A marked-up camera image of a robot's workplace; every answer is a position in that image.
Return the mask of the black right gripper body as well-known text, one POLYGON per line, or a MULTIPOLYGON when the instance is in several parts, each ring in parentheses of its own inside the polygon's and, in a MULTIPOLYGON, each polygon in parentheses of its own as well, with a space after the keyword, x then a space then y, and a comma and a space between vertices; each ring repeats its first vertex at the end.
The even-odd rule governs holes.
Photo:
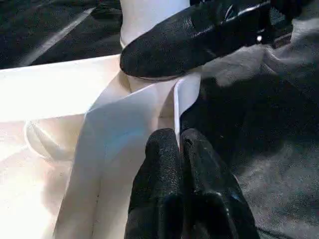
POLYGON ((266 15, 264 29, 260 32, 261 44, 280 48, 291 42, 292 20, 302 13, 304 0, 272 0, 266 15))

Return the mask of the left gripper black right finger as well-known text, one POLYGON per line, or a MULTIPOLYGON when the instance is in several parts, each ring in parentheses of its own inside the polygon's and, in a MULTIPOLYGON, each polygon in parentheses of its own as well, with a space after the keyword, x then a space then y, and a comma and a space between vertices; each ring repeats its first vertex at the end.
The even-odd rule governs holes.
POLYGON ((187 234, 191 239, 258 239, 235 176, 208 139, 191 128, 180 136, 187 234))

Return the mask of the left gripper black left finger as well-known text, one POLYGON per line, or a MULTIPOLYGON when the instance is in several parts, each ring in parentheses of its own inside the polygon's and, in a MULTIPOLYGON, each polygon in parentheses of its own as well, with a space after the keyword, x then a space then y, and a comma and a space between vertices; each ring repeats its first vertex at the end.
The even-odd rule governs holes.
POLYGON ((127 239, 179 239, 183 227, 183 182, 175 133, 154 131, 132 186, 127 239))

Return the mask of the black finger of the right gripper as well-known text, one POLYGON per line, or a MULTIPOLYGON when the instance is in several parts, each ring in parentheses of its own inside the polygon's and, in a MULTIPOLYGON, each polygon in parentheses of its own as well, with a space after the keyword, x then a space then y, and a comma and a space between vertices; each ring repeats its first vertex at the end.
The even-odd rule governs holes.
POLYGON ((209 0, 192 5, 127 45, 120 68, 139 78, 178 76, 256 44, 270 8, 269 0, 209 0))

